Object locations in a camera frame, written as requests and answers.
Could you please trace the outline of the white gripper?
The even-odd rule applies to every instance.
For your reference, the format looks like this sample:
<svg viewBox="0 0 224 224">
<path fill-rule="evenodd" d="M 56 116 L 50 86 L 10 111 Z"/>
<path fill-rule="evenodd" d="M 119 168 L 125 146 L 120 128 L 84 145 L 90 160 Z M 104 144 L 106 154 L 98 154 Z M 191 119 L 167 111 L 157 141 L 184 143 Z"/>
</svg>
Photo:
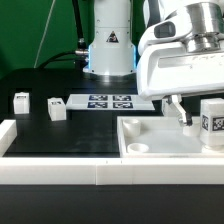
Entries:
<svg viewBox="0 0 224 224">
<path fill-rule="evenodd" d="M 144 5 L 148 27 L 137 65 L 138 94 L 144 99 L 170 97 L 181 126 L 192 116 L 182 96 L 224 91 L 224 16 L 220 3 Z"/>
</svg>

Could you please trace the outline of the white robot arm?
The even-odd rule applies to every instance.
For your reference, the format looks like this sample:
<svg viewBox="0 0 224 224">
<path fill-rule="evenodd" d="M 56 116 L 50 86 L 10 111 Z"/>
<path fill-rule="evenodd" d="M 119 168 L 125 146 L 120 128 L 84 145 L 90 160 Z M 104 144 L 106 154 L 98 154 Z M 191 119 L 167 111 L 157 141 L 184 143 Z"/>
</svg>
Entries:
<svg viewBox="0 0 224 224">
<path fill-rule="evenodd" d="M 182 115 L 185 96 L 224 92 L 224 17 L 220 0 L 145 0 L 146 30 L 130 40 L 129 0 L 95 0 L 95 38 L 84 72 L 111 82 L 136 75 L 144 100 L 166 98 Z"/>
</svg>

